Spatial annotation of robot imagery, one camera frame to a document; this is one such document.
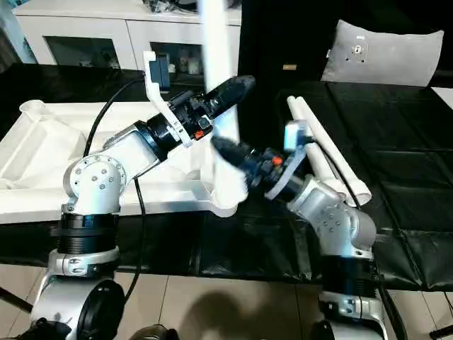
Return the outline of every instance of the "black tablecloth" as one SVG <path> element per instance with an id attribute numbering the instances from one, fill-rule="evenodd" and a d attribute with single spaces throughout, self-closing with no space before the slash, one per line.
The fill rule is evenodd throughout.
<path id="1" fill-rule="evenodd" d="M 0 136 L 30 99 L 106 101 L 138 72 L 39 65 L 0 75 Z M 281 147 L 288 95 L 303 96 L 373 199 L 374 247 L 388 288 L 452 290 L 453 139 L 450 108 L 430 89 L 302 82 L 273 95 L 274 105 L 240 110 L 241 136 Z M 173 87 L 172 92 L 182 87 Z M 136 84 L 121 101 L 145 101 Z M 301 176 L 309 170 L 302 164 Z M 0 225 L 0 262 L 46 266 L 56 222 Z M 147 217 L 144 271 L 286 282 L 319 280 L 319 248 L 309 226 L 285 207 L 251 194 L 228 219 L 210 212 Z M 121 217 L 121 269 L 137 261 L 140 217 Z"/>

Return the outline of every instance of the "tiled floor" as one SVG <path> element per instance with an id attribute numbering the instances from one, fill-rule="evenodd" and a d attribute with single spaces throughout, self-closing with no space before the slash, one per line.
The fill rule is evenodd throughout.
<path id="1" fill-rule="evenodd" d="M 43 273 L 41 268 L 0 265 L 0 286 L 33 302 Z M 125 290 L 131 280 L 132 274 L 116 277 Z M 411 340 L 428 340 L 436 327 L 453 324 L 443 293 L 390 293 Z M 307 339 L 310 324 L 321 317 L 317 294 L 316 286 L 142 275 L 117 339 L 127 340 L 139 328 L 158 322 L 177 329 L 181 340 Z M 0 338 L 28 328 L 27 314 L 2 301 L 0 316 Z M 394 340 L 391 327 L 387 329 Z"/>

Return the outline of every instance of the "white pillow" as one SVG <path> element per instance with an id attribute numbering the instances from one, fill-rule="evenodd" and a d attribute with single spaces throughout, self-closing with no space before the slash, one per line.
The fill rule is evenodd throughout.
<path id="1" fill-rule="evenodd" d="M 439 62 L 444 31 L 375 33 L 338 21 L 322 80 L 427 86 Z"/>

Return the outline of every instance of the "white pvc pipe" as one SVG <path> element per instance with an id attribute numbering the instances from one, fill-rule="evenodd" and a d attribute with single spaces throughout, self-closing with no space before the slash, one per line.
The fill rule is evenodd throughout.
<path id="1" fill-rule="evenodd" d="M 302 107 L 297 103 L 296 98 L 290 96 L 287 98 L 287 103 L 289 106 L 289 110 L 291 111 L 292 117 L 295 120 L 305 120 L 305 114 L 302 110 Z M 313 137 L 313 132 L 311 128 L 308 126 L 307 136 Z M 324 153 L 321 151 L 319 146 L 315 143 L 308 144 L 306 146 L 306 156 L 310 161 L 311 167 L 313 169 L 313 173 L 317 179 L 323 181 L 326 185 L 330 186 L 333 190 L 335 190 L 343 200 L 346 199 L 348 190 L 345 185 L 338 180 L 335 175 L 333 174 Z"/>
<path id="2" fill-rule="evenodd" d="M 325 151 L 332 157 L 337 167 L 346 178 L 346 181 L 348 181 L 360 205 L 364 205 L 369 202 L 372 196 L 367 185 L 356 176 L 350 165 L 346 162 L 345 157 L 343 157 L 340 150 L 338 150 L 335 146 L 335 143 L 324 130 L 324 127 L 314 115 L 306 101 L 302 97 L 298 97 L 296 101 L 298 106 L 301 108 L 317 142 L 322 145 Z M 346 198 L 346 203 L 348 205 L 355 206 L 354 201 L 349 194 Z"/>
<path id="3" fill-rule="evenodd" d="M 206 90 L 233 76 L 229 52 L 226 6 L 224 0 L 198 0 L 203 24 L 203 61 Z M 239 141 L 236 106 L 214 120 L 214 134 Z M 231 208 L 247 198 L 243 173 L 214 153 L 214 200 L 218 206 Z"/>

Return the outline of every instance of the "white tray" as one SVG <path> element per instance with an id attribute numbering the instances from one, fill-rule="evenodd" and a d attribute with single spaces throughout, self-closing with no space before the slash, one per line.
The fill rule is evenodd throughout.
<path id="1" fill-rule="evenodd" d="M 0 142 L 0 223 L 59 220 L 61 205 L 68 201 L 64 172 L 81 158 L 85 136 L 103 105 L 28 101 L 20 107 L 21 116 Z M 135 121 L 147 121 L 157 113 L 150 102 L 114 103 L 98 127 L 91 151 Z M 189 149 L 179 146 L 167 161 L 140 177 L 148 214 L 210 210 L 228 217 L 236 212 L 236 206 L 222 209 L 214 204 L 209 147 L 208 137 Z M 120 204 L 121 215 L 140 214 L 133 183 Z"/>

